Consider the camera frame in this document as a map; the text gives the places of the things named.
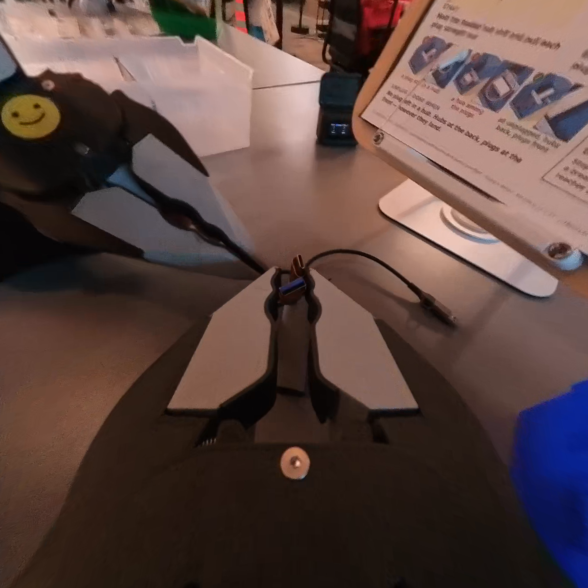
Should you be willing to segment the instruction sheet on board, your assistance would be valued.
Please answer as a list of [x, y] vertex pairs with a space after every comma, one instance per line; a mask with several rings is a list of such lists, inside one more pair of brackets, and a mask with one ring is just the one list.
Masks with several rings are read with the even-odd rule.
[[412, 1], [354, 117], [518, 249], [587, 262], [587, 1]]

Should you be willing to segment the green plastic bin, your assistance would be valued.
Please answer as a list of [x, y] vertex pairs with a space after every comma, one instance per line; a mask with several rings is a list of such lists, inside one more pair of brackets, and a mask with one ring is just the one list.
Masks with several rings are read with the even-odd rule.
[[190, 11], [179, 1], [148, 1], [151, 15], [162, 34], [192, 42], [200, 36], [211, 42], [217, 40], [217, 25], [205, 13]]

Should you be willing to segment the white stand base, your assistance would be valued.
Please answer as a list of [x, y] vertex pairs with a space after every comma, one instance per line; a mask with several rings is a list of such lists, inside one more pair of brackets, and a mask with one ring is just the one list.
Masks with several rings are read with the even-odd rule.
[[380, 212], [475, 268], [535, 298], [552, 296], [558, 280], [412, 180], [379, 201]]

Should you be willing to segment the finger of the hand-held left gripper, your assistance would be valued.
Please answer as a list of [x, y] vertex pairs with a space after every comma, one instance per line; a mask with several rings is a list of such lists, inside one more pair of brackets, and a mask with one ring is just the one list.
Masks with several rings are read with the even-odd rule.
[[[251, 256], [254, 243], [229, 203], [213, 187], [178, 196]], [[239, 260], [194, 232], [167, 223], [154, 207], [120, 187], [84, 195], [72, 215], [143, 251], [144, 258], [177, 268], [236, 268]]]
[[226, 251], [250, 251], [251, 236], [227, 200], [210, 183], [206, 170], [178, 155], [153, 135], [132, 148], [130, 175], [137, 196], [176, 229]]

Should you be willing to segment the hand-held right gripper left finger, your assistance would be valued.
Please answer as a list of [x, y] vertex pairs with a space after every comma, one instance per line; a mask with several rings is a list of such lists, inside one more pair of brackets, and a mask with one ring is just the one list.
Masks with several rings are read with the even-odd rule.
[[277, 382], [277, 290], [270, 268], [210, 317], [166, 413], [237, 420], [250, 427], [273, 407]]

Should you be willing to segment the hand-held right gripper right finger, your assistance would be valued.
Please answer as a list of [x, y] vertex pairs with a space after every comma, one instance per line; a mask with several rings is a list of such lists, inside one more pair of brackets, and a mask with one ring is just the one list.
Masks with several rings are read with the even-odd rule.
[[370, 312], [316, 270], [306, 277], [310, 342], [307, 378], [320, 422], [352, 401], [368, 419], [419, 411]]

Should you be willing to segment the clear plastic bin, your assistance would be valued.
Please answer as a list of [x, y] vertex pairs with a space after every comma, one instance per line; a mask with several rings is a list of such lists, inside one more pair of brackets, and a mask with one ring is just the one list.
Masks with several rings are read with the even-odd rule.
[[196, 37], [6, 42], [27, 74], [80, 73], [170, 121], [199, 157], [250, 145], [253, 70]]

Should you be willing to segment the black office chair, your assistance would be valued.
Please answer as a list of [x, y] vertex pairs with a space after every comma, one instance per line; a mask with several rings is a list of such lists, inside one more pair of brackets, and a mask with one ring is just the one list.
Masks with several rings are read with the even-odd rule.
[[395, 30], [400, 1], [329, 1], [322, 49], [330, 72], [366, 77]]

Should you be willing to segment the blue plastic bin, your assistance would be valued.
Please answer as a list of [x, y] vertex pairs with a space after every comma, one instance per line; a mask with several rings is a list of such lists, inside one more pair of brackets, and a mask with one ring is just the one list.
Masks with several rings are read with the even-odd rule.
[[587, 587], [587, 381], [520, 412], [511, 480], [555, 563]]

